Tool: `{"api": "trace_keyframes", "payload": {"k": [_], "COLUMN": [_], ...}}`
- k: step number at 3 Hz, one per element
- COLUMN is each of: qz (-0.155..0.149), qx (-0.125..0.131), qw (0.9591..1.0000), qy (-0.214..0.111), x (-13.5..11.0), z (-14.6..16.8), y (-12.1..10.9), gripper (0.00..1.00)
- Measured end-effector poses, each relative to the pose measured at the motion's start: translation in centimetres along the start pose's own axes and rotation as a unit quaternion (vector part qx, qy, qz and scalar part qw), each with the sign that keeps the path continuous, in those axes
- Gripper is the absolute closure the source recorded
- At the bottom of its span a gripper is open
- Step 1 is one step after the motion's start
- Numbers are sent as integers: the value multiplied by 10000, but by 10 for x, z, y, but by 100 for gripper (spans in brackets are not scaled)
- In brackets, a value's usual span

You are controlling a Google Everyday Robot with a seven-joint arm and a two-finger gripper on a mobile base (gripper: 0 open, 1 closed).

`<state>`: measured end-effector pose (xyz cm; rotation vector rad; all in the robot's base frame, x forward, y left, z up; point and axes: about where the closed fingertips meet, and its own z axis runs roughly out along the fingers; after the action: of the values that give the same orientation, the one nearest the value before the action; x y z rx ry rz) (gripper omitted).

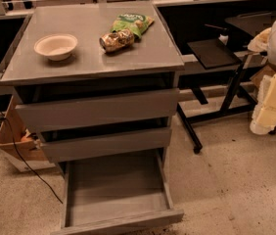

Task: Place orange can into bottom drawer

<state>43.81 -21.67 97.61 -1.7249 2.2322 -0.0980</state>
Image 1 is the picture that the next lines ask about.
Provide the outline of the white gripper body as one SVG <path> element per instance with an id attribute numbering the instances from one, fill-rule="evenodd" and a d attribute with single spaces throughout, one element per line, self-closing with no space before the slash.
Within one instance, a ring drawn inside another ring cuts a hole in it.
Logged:
<path id="1" fill-rule="evenodd" d="M 267 28 L 259 33 L 248 45 L 248 49 L 253 52 L 266 52 L 271 28 Z"/>

